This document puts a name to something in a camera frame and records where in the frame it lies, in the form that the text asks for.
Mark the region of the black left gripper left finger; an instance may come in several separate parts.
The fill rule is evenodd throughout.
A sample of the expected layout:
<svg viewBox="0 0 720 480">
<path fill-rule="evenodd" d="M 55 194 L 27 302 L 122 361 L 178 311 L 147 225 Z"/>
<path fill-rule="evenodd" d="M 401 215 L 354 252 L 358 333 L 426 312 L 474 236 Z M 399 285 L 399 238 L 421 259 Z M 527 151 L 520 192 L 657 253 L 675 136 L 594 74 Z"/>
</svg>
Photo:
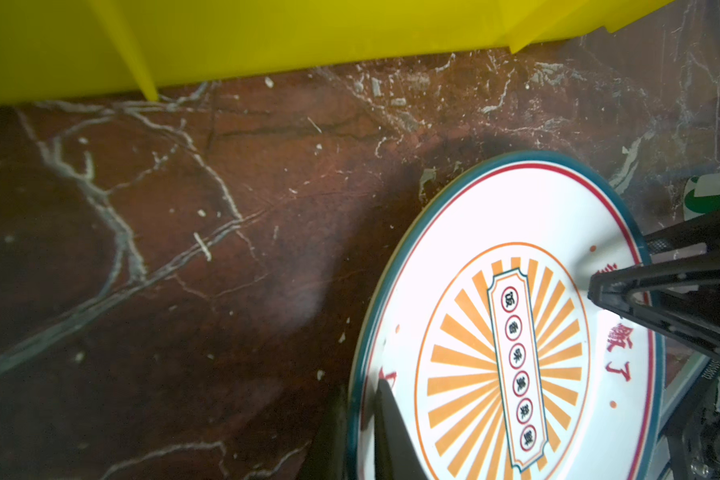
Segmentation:
<svg viewBox="0 0 720 480">
<path fill-rule="evenodd" d="M 297 479 L 341 480 L 345 477 L 347 389 L 337 387 L 324 412 Z"/>
</svg>

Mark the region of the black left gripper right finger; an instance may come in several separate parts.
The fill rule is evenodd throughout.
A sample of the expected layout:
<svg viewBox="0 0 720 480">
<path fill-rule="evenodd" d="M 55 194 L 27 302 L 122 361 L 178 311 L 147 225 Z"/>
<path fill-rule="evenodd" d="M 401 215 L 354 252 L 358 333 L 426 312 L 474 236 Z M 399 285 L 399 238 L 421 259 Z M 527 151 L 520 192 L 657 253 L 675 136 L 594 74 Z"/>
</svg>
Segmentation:
<svg viewBox="0 0 720 480">
<path fill-rule="evenodd" d="M 426 474 L 386 379 L 378 382 L 373 409 L 375 478 L 425 480 Z"/>
</svg>

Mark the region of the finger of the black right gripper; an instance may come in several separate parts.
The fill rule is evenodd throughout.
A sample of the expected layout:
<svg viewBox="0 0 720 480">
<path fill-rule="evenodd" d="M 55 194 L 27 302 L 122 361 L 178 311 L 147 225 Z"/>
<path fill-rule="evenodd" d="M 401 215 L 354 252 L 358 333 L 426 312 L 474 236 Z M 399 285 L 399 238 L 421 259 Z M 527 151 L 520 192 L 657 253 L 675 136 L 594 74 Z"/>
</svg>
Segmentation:
<svg viewBox="0 0 720 480">
<path fill-rule="evenodd" d="M 720 210 L 655 231 L 645 237 L 651 255 L 704 244 L 709 251 L 720 249 Z"/>
<path fill-rule="evenodd" d="M 588 297 L 604 310 L 720 362 L 720 249 L 597 273 Z"/>
</svg>

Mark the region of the orange sunburst plate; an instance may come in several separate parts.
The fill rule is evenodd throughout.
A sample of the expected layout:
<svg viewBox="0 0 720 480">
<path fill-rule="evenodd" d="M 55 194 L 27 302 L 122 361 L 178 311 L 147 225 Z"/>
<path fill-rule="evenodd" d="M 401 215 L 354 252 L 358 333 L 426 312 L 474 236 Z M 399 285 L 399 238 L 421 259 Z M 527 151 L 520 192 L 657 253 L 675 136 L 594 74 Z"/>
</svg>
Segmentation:
<svg viewBox="0 0 720 480">
<path fill-rule="evenodd" d="M 649 263 L 620 196 L 548 151 L 447 185 L 392 254 L 349 381 L 346 475 L 374 477 L 373 396 L 389 385 L 430 479 L 643 479 L 664 343 L 597 307 L 597 273 Z"/>
</svg>

